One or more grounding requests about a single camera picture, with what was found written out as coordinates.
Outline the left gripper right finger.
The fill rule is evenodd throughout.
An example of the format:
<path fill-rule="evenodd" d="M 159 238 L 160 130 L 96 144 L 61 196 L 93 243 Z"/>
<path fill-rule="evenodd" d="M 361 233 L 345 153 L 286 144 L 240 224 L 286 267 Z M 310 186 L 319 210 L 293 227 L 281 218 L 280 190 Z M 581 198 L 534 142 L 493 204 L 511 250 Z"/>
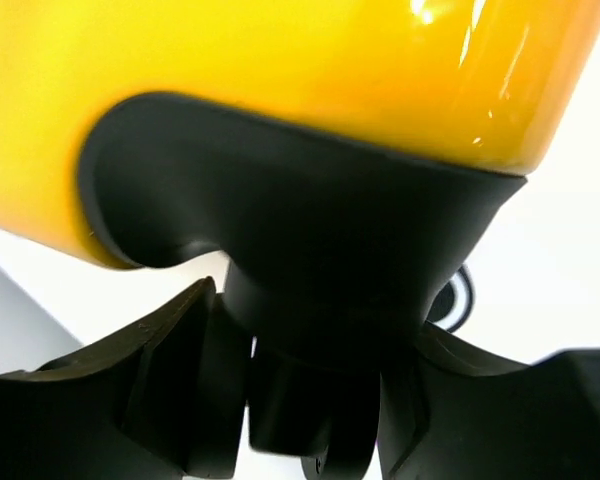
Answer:
<path fill-rule="evenodd" d="M 386 479 L 600 479 L 600 349 L 528 366 L 426 325 L 381 374 Z"/>

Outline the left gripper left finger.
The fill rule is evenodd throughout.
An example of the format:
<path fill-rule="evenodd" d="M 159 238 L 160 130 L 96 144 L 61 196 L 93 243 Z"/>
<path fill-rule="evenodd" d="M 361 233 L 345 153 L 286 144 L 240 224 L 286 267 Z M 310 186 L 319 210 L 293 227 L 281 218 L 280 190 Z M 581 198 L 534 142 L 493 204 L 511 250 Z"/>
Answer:
<path fill-rule="evenodd" d="M 228 479 L 243 401 L 211 398 L 214 282 L 32 370 L 0 374 L 0 479 Z"/>

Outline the yellow suitcase with dark lining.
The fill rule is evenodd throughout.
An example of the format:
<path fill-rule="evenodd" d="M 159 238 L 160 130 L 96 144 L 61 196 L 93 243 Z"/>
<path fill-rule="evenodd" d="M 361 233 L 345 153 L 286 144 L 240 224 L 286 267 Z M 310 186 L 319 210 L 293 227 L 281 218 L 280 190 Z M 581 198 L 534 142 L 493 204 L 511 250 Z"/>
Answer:
<path fill-rule="evenodd" d="M 388 346 L 433 325 L 599 32 L 600 1 L 0 1 L 0 228 L 112 269 L 225 253 L 212 401 L 361 479 Z"/>

